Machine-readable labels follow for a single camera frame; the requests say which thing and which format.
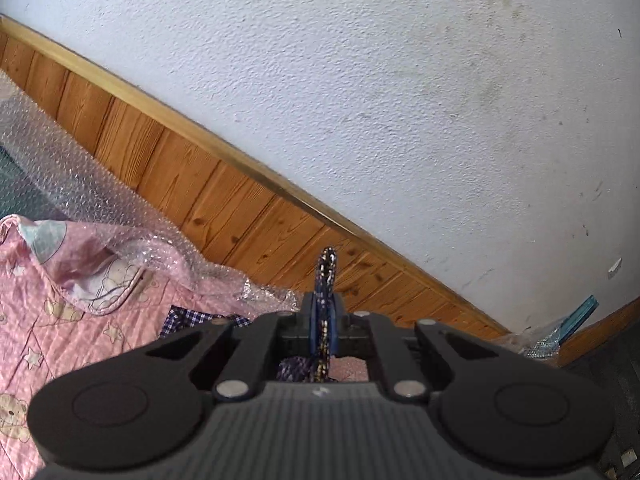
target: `star print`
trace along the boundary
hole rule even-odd
[[[42,364],[42,360],[44,359],[44,356],[42,354],[34,352],[33,348],[29,347],[29,353],[27,355],[22,356],[22,358],[25,361],[27,361],[27,366],[29,367],[29,370],[33,370],[34,366],[37,366],[38,368],[40,368],[40,365]]]
[[[102,332],[104,335],[109,336],[111,339],[111,344],[114,344],[116,341],[123,341],[124,335],[122,334],[122,330],[120,330],[117,326],[111,325],[111,323],[107,323],[107,329]]]

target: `blue object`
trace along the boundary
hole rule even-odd
[[[569,339],[581,325],[587,321],[587,318],[593,314],[596,307],[599,305],[593,295],[589,296],[581,306],[576,308],[572,314],[567,317],[560,325],[560,339],[559,344],[564,343]]]

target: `checkered cloth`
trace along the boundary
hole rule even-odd
[[[206,321],[211,321],[215,317],[225,317],[231,319],[236,326],[249,326],[251,321],[242,316],[236,316],[236,314],[230,314],[229,316],[220,316],[220,314],[207,314],[206,312],[198,312],[196,310],[187,310],[180,306],[172,305],[169,309],[169,314],[164,320],[162,330],[158,336],[160,339],[164,339],[168,335],[178,332],[183,328],[193,328],[196,325],[200,325]]]
[[[219,314],[207,314],[196,310],[188,310],[180,306],[172,305],[169,314],[164,320],[162,330],[158,338],[165,337],[182,330],[183,328],[192,328],[204,322],[211,321],[215,317],[224,317],[232,320],[236,326],[249,326],[251,321],[236,314],[229,316],[220,316]],[[303,383],[308,381],[309,374],[312,369],[313,361],[303,357],[290,357],[283,359],[278,366],[277,380],[287,383]]]

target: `pink blanket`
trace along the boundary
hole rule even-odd
[[[110,226],[0,221],[2,480],[28,480],[42,466],[26,412],[47,381],[156,339],[172,304],[248,314],[224,279],[198,289],[218,294],[195,294],[119,259],[94,236],[100,229]]]

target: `textured wall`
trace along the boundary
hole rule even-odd
[[[640,295],[639,10],[640,0],[0,0],[514,330],[591,293],[599,317]]]

